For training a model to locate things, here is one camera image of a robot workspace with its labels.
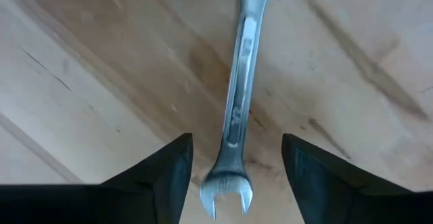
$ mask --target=open-end wrench head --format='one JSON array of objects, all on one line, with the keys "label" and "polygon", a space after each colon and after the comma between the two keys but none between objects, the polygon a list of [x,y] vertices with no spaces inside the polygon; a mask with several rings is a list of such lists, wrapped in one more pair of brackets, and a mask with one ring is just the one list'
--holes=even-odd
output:
[{"label": "open-end wrench head", "polygon": [[221,172],[207,175],[200,186],[200,199],[206,212],[215,219],[215,196],[237,193],[241,198],[242,214],[246,214],[252,201],[252,186],[247,176]]}]

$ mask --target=plywood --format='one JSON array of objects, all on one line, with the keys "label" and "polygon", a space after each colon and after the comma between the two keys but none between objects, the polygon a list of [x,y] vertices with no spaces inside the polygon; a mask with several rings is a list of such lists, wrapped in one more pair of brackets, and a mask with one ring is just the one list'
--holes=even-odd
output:
[{"label": "plywood", "polygon": [[0,127],[0,139],[0,183],[67,183],[62,173],[4,127]]},{"label": "plywood", "polygon": [[[3,0],[10,39],[1,49],[13,55],[2,58],[0,110],[85,182],[192,132],[197,194],[218,153],[235,4]],[[218,222],[302,222],[283,171],[283,133],[431,189],[432,15],[431,0],[269,0],[245,156],[254,200],[245,217],[236,198],[218,201]],[[205,222],[198,197],[188,201],[184,221]]]}]

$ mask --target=wrench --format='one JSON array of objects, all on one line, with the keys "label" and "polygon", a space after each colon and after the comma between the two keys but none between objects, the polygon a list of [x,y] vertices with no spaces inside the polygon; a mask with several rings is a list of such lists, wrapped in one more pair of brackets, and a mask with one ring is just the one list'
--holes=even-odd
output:
[{"label": "wrench", "polygon": [[213,219],[215,219],[216,195],[226,192],[238,193],[243,215],[247,213],[252,201],[251,180],[243,162],[244,142],[266,2],[267,0],[240,0],[240,17],[221,148],[214,166],[200,185],[203,207]]}]

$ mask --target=combination wrench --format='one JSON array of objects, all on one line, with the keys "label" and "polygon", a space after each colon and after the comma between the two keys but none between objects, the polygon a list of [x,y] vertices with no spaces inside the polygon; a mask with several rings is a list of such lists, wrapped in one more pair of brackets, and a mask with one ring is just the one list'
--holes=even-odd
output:
[{"label": "combination wrench", "polygon": [[214,166],[200,185],[200,199],[213,219],[216,195],[238,193],[243,215],[247,213],[252,201],[251,180],[243,161],[244,142],[266,2],[267,0],[240,0],[221,147]]}]

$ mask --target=dark stain on wood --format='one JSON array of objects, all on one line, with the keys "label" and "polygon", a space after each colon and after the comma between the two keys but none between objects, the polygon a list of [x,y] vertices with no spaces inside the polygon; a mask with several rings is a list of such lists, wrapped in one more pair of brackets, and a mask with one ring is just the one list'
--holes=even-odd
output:
[{"label": "dark stain on wood", "polygon": [[253,158],[245,160],[245,164],[251,164],[252,166],[258,167],[260,169],[265,169],[266,171],[274,171],[274,167],[268,164],[264,164],[262,162],[259,162]]},{"label": "dark stain on wood", "polygon": [[265,129],[265,126],[264,126],[264,125],[260,122],[260,120],[257,119],[255,116],[252,117],[252,120],[254,120],[255,122],[257,122],[257,124],[258,124],[260,127],[262,127],[264,130],[266,130],[266,129]]},{"label": "dark stain on wood", "polygon": [[350,155],[343,149],[333,138],[332,136],[317,122],[314,118],[309,118],[310,126],[316,130],[320,135],[322,135],[334,148],[341,153],[345,158],[352,159]]},{"label": "dark stain on wood", "polygon": [[417,102],[356,44],[315,0],[305,1],[368,83],[403,110],[422,120],[430,120]]},{"label": "dark stain on wood", "polygon": [[[179,33],[167,33],[160,30],[159,35],[164,42],[174,48],[176,55],[187,66],[196,78],[212,92],[218,102],[225,102],[231,68],[220,57],[217,51],[203,37],[190,28],[166,0],[157,0]],[[193,45],[188,45],[183,37],[190,37]]]},{"label": "dark stain on wood", "polygon": [[191,182],[197,186],[200,186],[200,183],[202,182],[202,180],[196,175],[196,176],[191,178]]}]

